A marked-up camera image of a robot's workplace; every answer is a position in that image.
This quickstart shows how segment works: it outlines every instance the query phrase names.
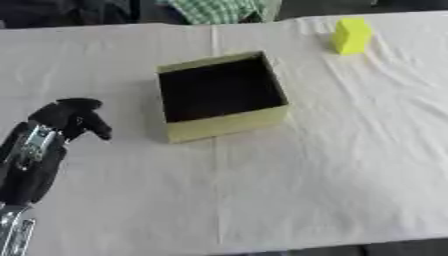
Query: cardboard box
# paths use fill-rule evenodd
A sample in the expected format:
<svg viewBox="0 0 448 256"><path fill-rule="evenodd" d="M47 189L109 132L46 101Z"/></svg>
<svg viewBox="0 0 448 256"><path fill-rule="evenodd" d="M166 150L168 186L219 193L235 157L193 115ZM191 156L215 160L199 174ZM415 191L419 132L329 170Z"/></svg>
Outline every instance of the cardboard box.
<svg viewBox="0 0 448 256"><path fill-rule="evenodd" d="M262 52L159 67L170 142L277 124L288 101Z"/></svg>

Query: foam cube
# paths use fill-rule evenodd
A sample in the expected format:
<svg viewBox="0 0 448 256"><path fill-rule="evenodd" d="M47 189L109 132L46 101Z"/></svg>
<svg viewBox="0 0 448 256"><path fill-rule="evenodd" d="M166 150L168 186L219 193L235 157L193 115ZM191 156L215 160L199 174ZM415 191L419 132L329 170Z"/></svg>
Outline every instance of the foam cube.
<svg viewBox="0 0 448 256"><path fill-rule="evenodd" d="M341 55L364 52L372 38L372 28L363 18L343 18L338 21L332 42Z"/></svg>

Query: green checkered fabric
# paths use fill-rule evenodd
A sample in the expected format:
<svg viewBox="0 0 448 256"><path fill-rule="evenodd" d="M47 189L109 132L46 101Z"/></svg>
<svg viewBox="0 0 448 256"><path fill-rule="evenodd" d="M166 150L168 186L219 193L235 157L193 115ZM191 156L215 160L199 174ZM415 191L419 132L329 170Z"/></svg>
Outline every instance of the green checkered fabric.
<svg viewBox="0 0 448 256"><path fill-rule="evenodd" d="M260 0L159 0L173 6L191 24L233 24L265 8Z"/></svg>

